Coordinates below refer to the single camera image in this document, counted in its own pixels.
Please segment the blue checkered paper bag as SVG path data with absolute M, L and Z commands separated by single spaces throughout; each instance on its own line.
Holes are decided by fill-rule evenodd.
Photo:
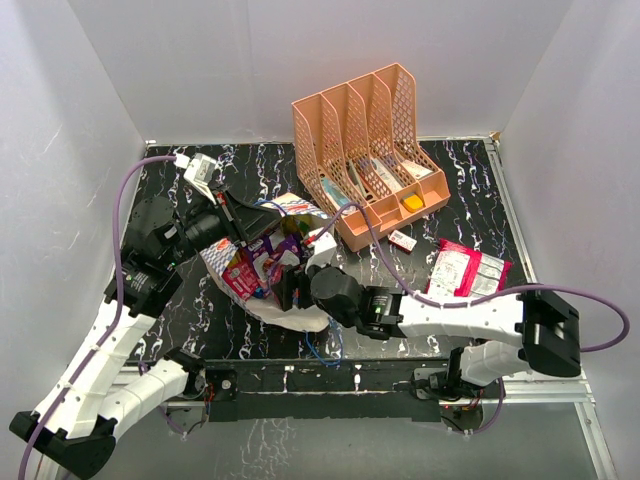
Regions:
M 311 279 L 336 252 L 330 216 L 293 193 L 259 204 L 281 216 L 246 246 L 215 242 L 200 252 L 212 279 L 252 318 L 310 336 L 331 326 L 314 304 Z

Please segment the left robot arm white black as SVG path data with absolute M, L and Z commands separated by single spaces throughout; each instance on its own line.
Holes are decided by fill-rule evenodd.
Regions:
M 110 388 L 180 287 L 178 265 L 220 240 L 246 246 L 280 219 L 277 210 L 226 191 L 192 205 L 186 215 L 164 197 L 138 203 L 89 334 L 47 397 L 14 416 L 11 432 L 77 478 L 90 479 L 141 418 L 173 397 L 200 396 L 207 383 L 205 364 L 179 347 L 128 386 Z

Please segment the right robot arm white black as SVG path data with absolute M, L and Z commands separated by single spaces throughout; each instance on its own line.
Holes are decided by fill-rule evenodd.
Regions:
M 283 310 L 317 307 L 375 340 L 475 339 L 476 345 L 451 351 L 445 370 L 413 376 L 414 390 L 428 398 L 473 398 L 494 381 L 526 370 L 560 378 L 581 373 L 578 312 L 553 292 L 534 289 L 443 308 L 401 289 L 363 286 L 332 266 L 288 266 L 274 280 L 270 288 Z

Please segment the purple snack packet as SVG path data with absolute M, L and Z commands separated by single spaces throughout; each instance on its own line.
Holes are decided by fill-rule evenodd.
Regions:
M 280 231 L 263 235 L 248 245 L 244 252 L 258 278 L 261 289 L 258 297 L 269 293 L 269 281 L 273 277 L 271 271 L 276 265 L 298 266 L 302 256 L 298 236 L 285 236 Z

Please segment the blue white item in organizer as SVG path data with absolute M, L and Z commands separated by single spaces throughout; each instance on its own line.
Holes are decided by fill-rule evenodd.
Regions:
M 350 200 L 343 193 L 340 187 L 329 177 L 321 177 L 321 186 L 335 212 L 340 210 L 344 205 L 350 203 Z

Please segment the small red white box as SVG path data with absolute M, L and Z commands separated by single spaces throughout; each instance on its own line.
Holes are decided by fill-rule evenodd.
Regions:
M 406 253 L 411 253 L 417 244 L 417 241 L 415 239 L 413 239 L 409 235 L 402 233 L 399 230 L 393 230 L 389 234 L 388 240 L 391 244 L 395 245 L 398 249 Z

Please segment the orange plastic file organizer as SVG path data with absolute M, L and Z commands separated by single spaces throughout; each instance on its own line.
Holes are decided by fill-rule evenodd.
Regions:
M 443 170 L 420 146 L 416 82 L 398 63 L 296 100 L 292 104 L 297 174 L 316 204 L 340 213 L 336 229 L 357 252 L 393 230 L 444 207 L 451 197 Z M 361 177 L 357 161 L 380 160 L 402 188 L 377 196 Z M 433 173 L 415 180 L 402 165 L 411 160 Z M 321 186 L 333 180 L 350 200 L 335 212 Z M 424 208 L 410 213 L 404 196 L 419 195 Z

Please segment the striped packet in organizer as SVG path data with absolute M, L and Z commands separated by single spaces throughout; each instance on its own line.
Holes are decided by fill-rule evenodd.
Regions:
M 378 159 L 361 158 L 357 161 L 361 177 L 379 197 L 395 193 L 402 188 L 393 173 Z

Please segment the yellow item in organizer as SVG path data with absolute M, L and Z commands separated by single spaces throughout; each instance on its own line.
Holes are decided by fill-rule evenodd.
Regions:
M 424 202 L 422 198 L 415 193 L 404 196 L 401 199 L 401 204 L 410 213 L 418 212 L 424 208 Z

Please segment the white packet in organizer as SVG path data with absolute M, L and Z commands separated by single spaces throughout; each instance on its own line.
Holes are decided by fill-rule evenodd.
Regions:
M 415 180 L 421 180 L 433 173 L 430 168 L 424 167 L 411 160 L 403 160 L 402 165 Z

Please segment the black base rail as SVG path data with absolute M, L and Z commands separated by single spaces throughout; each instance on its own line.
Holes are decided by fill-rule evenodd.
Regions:
M 214 397 L 210 422 L 253 419 L 386 419 L 438 422 L 435 399 L 413 383 L 446 369 L 440 359 L 210 360 L 207 382 Z

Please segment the aluminium frame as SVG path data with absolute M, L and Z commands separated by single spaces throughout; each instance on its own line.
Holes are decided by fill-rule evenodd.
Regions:
M 436 139 L 423 142 L 429 156 L 444 170 L 451 189 L 448 204 L 416 222 L 408 233 L 417 241 L 412 254 L 389 247 L 387 257 L 414 287 L 422 286 L 437 256 L 438 243 L 447 238 L 513 262 L 509 285 L 520 285 L 534 274 L 524 256 L 524 245 L 515 232 L 515 219 L 505 204 L 505 191 L 495 175 L 495 148 L 481 138 Z M 200 259 L 189 260 L 180 270 L 183 282 L 151 331 L 133 352 L 134 360 L 154 363 L 172 347 L 182 346 L 210 360 L 309 359 L 327 367 L 343 360 L 440 359 L 462 345 L 459 338 L 432 335 L 420 339 L 378 342 L 352 329 L 336 327 L 310 336 L 264 324 L 236 306 L 215 284 Z M 568 404 L 583 414 L 594 404 L 584 377 L 572 379 L 520 373 L 493 387 L 474 409 L 441 407 L 438 422 L 458 428 L 488 419 L 496 400 L 504 396 L 509 406 Z M 253 419 L 257 426 L 280 419 Z

